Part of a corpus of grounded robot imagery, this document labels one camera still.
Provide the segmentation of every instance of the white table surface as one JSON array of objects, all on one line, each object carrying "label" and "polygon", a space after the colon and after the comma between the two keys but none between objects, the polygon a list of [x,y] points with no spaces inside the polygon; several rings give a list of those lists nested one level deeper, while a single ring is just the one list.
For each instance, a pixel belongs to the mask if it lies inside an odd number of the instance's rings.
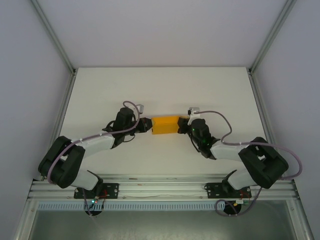
[{"label": "white table surface", "polygon": [[[93,135],[114,120],[124,100],[144,105],[142,117],[186,115],[189,107],[223,113],[233,127],[229,142],[265,137],[245,67],[79,68],[61,135]],[[203,114],[210,132],[228,132],[224,120]],[[136,134],[133,141],[83,159],[96,174],[227,174],[241,162],[204,158],[184,134]]]}]

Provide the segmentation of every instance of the white wall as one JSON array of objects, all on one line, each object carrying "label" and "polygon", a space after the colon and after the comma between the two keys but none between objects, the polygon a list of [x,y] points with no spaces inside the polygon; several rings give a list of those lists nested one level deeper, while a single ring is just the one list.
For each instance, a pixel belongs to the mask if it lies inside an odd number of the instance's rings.
[{"label": "white wall", "polygon": [[296,185],[315,239],[320,239],[319,9],[319,0],[297,1],[256,72],[276,140],[302,159]]},{"label": "white wall", "polygon": [[39,0],[75,67],[250,67],[286,0]]},{"label": "white wall", "polygon": [[13,237],[69,72],[27,0],[0,1],[0,235]]}]

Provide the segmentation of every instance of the small white connector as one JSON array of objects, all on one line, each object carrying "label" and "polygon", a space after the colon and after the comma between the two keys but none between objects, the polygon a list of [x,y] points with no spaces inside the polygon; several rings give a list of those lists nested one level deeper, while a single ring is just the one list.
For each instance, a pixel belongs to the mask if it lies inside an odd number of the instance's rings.
[{"label": "small white connector", "polygon": [[[143,114],[145,106],[143,106],[142,104],[137,104],[136,106],[137,106],[137,108],[139,110],[139,114]],[[132,109],[133,111],[136,110],[136,108],[134,106],[132,106],[132,105],[130,105],[128,108]]]},{"label": "small white connector", "polygon": [[193,120],[200,118],[200,114],[198,114],[198,112],[200,112],[200,108],[199,107],[190,107],[189,108],[188,116],[190,117],[190,119],[188,121],[188,125],[191,125]]}]

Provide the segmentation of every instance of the cable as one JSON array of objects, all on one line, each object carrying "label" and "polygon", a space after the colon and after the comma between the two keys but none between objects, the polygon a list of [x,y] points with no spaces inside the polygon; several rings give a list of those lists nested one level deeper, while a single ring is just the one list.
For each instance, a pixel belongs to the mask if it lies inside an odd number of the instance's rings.
[{"label": "cable", "polygon": [[303,166],[302,166],[302,162],[301,162],[300,158],[292,150],[290,150],[290,149],[288,149],[286,147],[279,146],[279,145],[276,145],[276,144],[271,144],[271,143],[265,143],[265,142],[225,142],[224,139],[233,132],[233,129],[231,127],[230,122],[227,120],[227,118],[222,113],[220,113],[218,111],[209,110],[209,111],[198,111],[198,112],[195,112],[195,114],[206,114],[206,113],[213,113],[213,114],[220,115],[225,120],[226,124],[229,126],[230,131],[227,134],[223,135],[223,137],[221,138],[221,143],[222,144],[228,145],[228,146],[258,145],[258,146],[268,146],[268,147],[273,147],[273,148],[284,150],[287,153],[291,154],[296,159],[296,161],[297,161],[297,163],[299,165],[299,170],[298,170],[297,173],[295,173],[293,175],[281,177],[280,180],[292,179],[292,178],[298,177],[302,173]]},{"label": "cable", "polygon": [[148,199],[148,198],[156,198],[156,197],[193,197],[193,195],[170,195],[170,194],[160,194],[160,195],[153,195],[153,196],[129,196],[129,195],[121,195],[120,197],[126,198],[135,198],[135,199]]},{"label": "cable", "polygon": [[136,137],[136,135],[133,135],[133,138],[131,138],[130,140],[128,140],[128,141],[123,141],[124,143],[129,143],[129,142],[131,142],[133,139],[135,139],[135,137]]},{"label": "cable", "polygon": [[248,193],[246,193],[246,192],[244,192],[244,191],[240,190],[240,194],[241,194],[241,200],[244,198],[244,195],[246,195],[246,196],[249,198],[249,202],[250,202],[250,196],[249,196],[249,194],[248,194]]},{"label": "cable", "polygon": [[104,199],[103,199],[103,202],[102,202],[102,206],[101,208],[104,210],[105,209],[105,201],[107,199],[107,190],[104,190]]},{"label": "cable", "polygon": [[89,206],[88,206],[88,202],[87,202],[86,193],[85,193],[85,189],[84,188],[82,188],[82,194],[83,194],[84,205],[86,207],[86,210],[88,211],[89,216],[92,216],[92,214],[90,212],[90,209],[89,209]]},{"label": "cable", "polygon": [[189,138],[190,138],[191,143],[192,143],[192,145],[194,146],[195,150],[196,150],[198,153],[200,153],[199,149],[196,147],[194,141],[192,140],[192,136],[191,136],[191,135],[189,135]]},{"label": "cable", "polygon": [[[264,143],[264,142],[225,142],[224,139],[233,132],[233,129],[232,129],[232,126],[231,126],[230,122],[228,121],[228,119],[222,113],[220,113],[218,111],[208,110],[208,111],[195,112],[195,114],[206,114],[206,113],[213,113],[213,114],[220,115],[225,120],[226,124],[228,125],[230,131],[228,133],[226,133],[225,135],[223,135],[223,137],[221,138],[221,143],[222,144],[227,145],[227,146],[258,145],[258,146],[268,146],[268,147],[273,147],[273,148],[284,150],[284,151],[288,152],[289,154],[291,154],[296,159],[296,161],[297,161],[297,163],[299,165],[299,170],[298,170],[297,173],[295,173],[293,175],[281,177],[280,180],[292,179],[292,178],[298,177],[302,173],[303,166],[302,166],[302,162],[301,162],[300,158],[293,151],[291,151],[290,149],[288,149],[286,147],[279,146],[279,145],[276,145],[276,144],[271,144],[271,143]],[[219,199],[215,203],[215,211],[216,211],[217,214],[219,214],[220,216],[224,216],[224,217],[226,217],[226,216],[232,216],[232,217],[242,216],[243,214],[247,213],[256,204],[256,200],[257,200],[261,190],[262,190],[262,187],[259,189],[257,195],[255,196],[255,198],[251,202],[250,206],[242,213],[235,214],[235,215],[225,215],[225,214],[220,213],[217,210],[217,205],[218,205],[219,202],[227,203],[228,205],[230,205],[232,207],[234,212],[237,213],[237,211],[234,208],[234,206],[230,202],[228,202],[226,200],[223,200],[223,199]]]},{"label": "cable", "polygon": [[78,144],[78,143],[81,143],[81,142],[85,142],[85,141],[88,141],[88,140],[91,140],[91,139],[95,139],[95,138],[99,138],[99,137],[102,137],[102,136],[106,136],[106,135],[111,135],[111,134],[121,134],[121,133],[126,133],[126,132],[129,132],[133,129],[136,128],[136,126],[138,125],[139,123],[139,120],[140,120],[140,113],[139,113],[139,109],[137,107],[137,105],[135,105],[133,102],[131,101],[124,101],[123,103],[123,106],[127,108],[126,104],[131,104],[134,106],[136,112],[137,112],[137,120],[136,120],[136,123],[126,129],[126,130],[120,130],[120,131],[112,131],[112,132],[104,132],[104,133],[99,133],[99,134],[95,134],[95,135],[92,135],[92,136],[87,136],[85,138],[82,138],[82,139],[79,139],[79,140],[76,140],[72,143],[70,143],[57,157],[56,159],[53,161],[51,167],[49,168],[49,171],[48,171],[48,175],[47,175],[47,180],[50,184],[53,184],[53,182],[51,181],[51,173],[54,169],[54,167],[56,166],[57,162],[60,160],[60,158],[74,145]]},{"label": "cable", "polygon": [[110,128],[111,124],[113,124],[115,122],[115,120],[112,120],[111,122],[109,122],[107,125],[106,125],[106,129]]},{"label": "cable", "polygon": [[[257,199],[259,197],[259,194],[260,194],[261,190],[262,190],[262,187],[259,189],[258,193],[255,195],[255,197],[254,197],[253,201],[251,202],[250,206],[244,212],[237,213],[237,211],[236,211],[235,207],[232,205],[232,203],[229,202],[229,201],[223,200],[223,199],[219,199],[218,201],[215,202],[214,209],[215,209],[217,214],[219,214],[220,216],[223,216],[223,217],[238,217],[238,216],[242,216],[242,215],[246,214],[247,212],[249,212],[253,208],[253,206],[256,204],[256,201],[257,201]],[[235,215],[231,215],[231,214],[228,215],[228,214],[223,214],[223,213],[219,212],[218,211],[218,203],[220,203],[220,202],[225,202],[226,204],[231,206],[236,214]]]}]

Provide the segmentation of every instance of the white panel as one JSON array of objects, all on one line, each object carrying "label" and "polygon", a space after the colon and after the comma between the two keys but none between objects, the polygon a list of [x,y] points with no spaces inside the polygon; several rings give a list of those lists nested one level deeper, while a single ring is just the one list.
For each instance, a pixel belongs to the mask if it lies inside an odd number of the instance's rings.
[{"label": "white panel", "polygon": [[[234,133],[230,141],[264,136],[244,67],[79,68],[61,135],[93,135],[114,120],[124,100],[144,105],[142,116],[186,115],[189,107],[222,112]],[[217,138],[229,131],[216,114],[202,117]],[[184,134],[136,138],[115,149],[85,158],[82,168],[96,174],[227,174],[242,168],[232,160],[204,158]]]},{"label": "white panel", "polygon": [[286,0],[40,0],[75,67],[251,67]]},{"label": "white panel", "polygon": [[319,0],[297,1],[256,73],[276,140],[302,159],[296,185],[315,239],[320,239],[319,9]]},{"label": "white panel", "polygon": [[0,1],[0,233],[13,238],[69,72],[26,0]]}]

